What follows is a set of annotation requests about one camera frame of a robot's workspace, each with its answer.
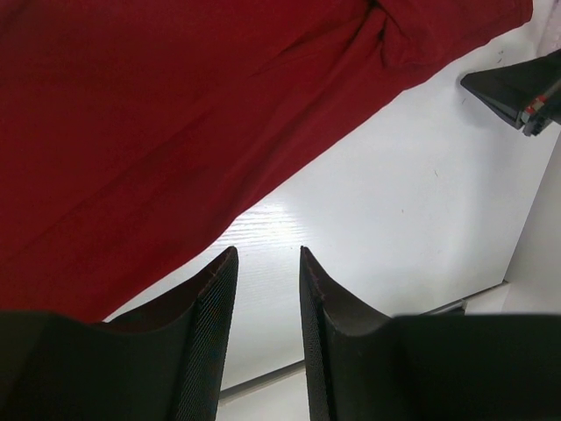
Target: textured fabric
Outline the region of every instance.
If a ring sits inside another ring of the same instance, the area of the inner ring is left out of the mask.
[[[531,0],[2,2],[0,308],[107,316],[531,12]]]
[[[237,282],[230,247],[109,323],[0,311],[0,419],[214,421]]]
[[[306,386],[310,421],[337,419],[331,386],[329,355],[323,313],[322,293],[317,279],[306,260],[300,257],[300,312],[302,315],[302,342],[306,360]]]

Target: red cloth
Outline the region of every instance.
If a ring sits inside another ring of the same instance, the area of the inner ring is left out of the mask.
[[[531,12],[531,0],[4,0],[0,307],[107,316]]]

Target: white surface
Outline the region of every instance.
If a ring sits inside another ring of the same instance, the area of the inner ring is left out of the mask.
[[[467,300],[465,314],[497,314],[502,313],[507,300],[509,283],[503,283],[500,287],[491,289]]]
[[[556,0],[550,18],[545,26],[537,54],[544,56],[561,48],[561,4]]]
[[[535,5],[531,23],[402,93],[121,311],[235,245],[240,271],[225,389],[302,360],[301,245],[388,315],[432,310],[500,283],[557,127],[525,138],[458,78],[535,57],[552,1]]]
[[[561,312],[561,142],[543,176],[506,278],[508,312]]]
[[[309,420],[304,371],[239,399],[218,405],[217,421]]]

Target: white wall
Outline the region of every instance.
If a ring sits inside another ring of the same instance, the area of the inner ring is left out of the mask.
[[[561,142],[558,140],[506,279],[511,285],[503,311],[561,312]]]
[[[501,313],[507,301],[509,283],[502,283],[497,288],[490,289],[467,299],[465,314],[494,314]]]

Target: fabric fold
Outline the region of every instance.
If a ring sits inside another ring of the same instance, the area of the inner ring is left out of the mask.
[[[528,21],[532,1],[14,10],[0,17],[0,308],[96,321],[404,89]]]

